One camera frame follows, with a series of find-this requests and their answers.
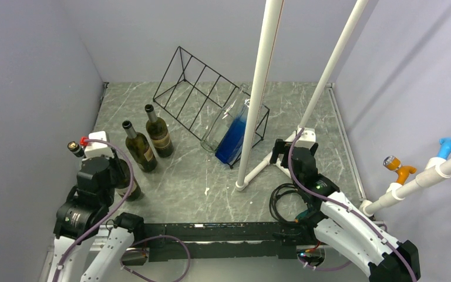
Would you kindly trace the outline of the clear glass bottle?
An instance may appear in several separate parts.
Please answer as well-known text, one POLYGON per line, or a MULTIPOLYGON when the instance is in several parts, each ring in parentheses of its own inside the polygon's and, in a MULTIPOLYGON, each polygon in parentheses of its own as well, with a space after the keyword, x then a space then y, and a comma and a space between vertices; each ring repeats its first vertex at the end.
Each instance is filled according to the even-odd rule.
POLYGON ((235 87, 221 110, 211 119, 200 144, 208 152, 216 152, 232 123, 236 118, 246 121, 250 96, 247 93, 249 86, 242 83, 235 87))

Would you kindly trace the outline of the dark wine bottle cream label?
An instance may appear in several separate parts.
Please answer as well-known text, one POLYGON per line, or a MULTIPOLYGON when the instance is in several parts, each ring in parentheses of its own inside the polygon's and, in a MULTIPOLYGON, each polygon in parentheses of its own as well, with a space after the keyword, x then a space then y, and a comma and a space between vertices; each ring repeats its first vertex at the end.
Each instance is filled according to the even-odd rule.
POLYGON ((157 167, 157 159, 146 136, 136 131, 129 120, 124 120, 122 127, 127 134, 125 145, 138 167, 146 173, 154 171, 157 167))

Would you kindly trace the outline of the blue square glass bottle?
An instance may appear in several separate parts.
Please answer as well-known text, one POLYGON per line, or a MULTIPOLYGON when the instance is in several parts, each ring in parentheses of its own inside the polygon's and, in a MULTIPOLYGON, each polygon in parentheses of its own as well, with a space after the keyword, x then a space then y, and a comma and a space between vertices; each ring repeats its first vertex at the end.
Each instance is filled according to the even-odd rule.
POLYGON ((240 150, 243 146, 249 108, 250 99, 242 100, 241 103, 233 107, 235 110, 232 114, 233 120, 228 126, 215 153, 216 158, 224 164, 232 164, 240 154, 240 150))

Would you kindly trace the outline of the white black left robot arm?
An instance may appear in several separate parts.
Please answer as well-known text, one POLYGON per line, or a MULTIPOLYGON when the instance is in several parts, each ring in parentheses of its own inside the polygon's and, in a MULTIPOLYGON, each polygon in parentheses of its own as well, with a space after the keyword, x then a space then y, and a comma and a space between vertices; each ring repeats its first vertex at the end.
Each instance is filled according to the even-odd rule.
POLYGON ((63 281, 74 276, 67 260, 86 250, 84 241, 97 235, 99 226, 110 217, 109 208, 116 193, 122 197, 128 194, 129 201, 142 195, 137 182, 130 182, 130 172, 129 164, 118 157, 98 156, 82 161, 77 183, 56 213, 55 243, 69 245, 55 246, 57 262, 49 273, 49 281, 63 281))

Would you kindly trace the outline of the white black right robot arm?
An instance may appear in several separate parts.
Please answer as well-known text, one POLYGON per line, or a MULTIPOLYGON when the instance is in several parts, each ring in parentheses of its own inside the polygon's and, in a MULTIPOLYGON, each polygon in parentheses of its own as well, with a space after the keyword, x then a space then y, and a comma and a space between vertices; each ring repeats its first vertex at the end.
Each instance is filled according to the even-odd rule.
POLYGON ((277 139, 270 163, 282 156, 280 165, 289 170, 291 183, 271 194, 270 213, 277 222, 300 230, 308 244, 331 246, 367 276, 369 281, 419 281, 419 251, 409 240, 399 241, 359 211, 330 179, 319 173, 315 161, 317 144, 296 147, 277 139), (294 220, 284 219, 277 201, 298 194, 307 205, 294 220))

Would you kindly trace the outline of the dark wine bottle black top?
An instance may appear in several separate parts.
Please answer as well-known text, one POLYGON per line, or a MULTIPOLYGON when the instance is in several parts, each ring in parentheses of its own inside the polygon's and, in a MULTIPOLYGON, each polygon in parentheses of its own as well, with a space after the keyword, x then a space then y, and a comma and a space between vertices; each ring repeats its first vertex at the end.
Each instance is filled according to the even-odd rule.
POLYGON ((143 192, 137 182, 133 181, 132 188, 130 189, 131 174, 127 162, 123 159, 119 159, 119 166, 121 169, 119 184, 116 188, 116 192, 120 197, 125 197, 128 194, 126 201, 135 202, 143 197, 143 192))

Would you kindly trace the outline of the green wine bottle grey capsule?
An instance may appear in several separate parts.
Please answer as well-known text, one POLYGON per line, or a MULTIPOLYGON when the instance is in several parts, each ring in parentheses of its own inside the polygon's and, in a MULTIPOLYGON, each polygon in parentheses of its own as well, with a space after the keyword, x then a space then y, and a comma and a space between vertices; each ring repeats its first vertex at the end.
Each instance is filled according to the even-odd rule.
POLYGON ((171 156, 174 152, 174 146, 167 128, 167 123, 156 115, 152 104, 146 104, 144 110, 148 117, 146 130, 157 154, 162 158, 171 156))

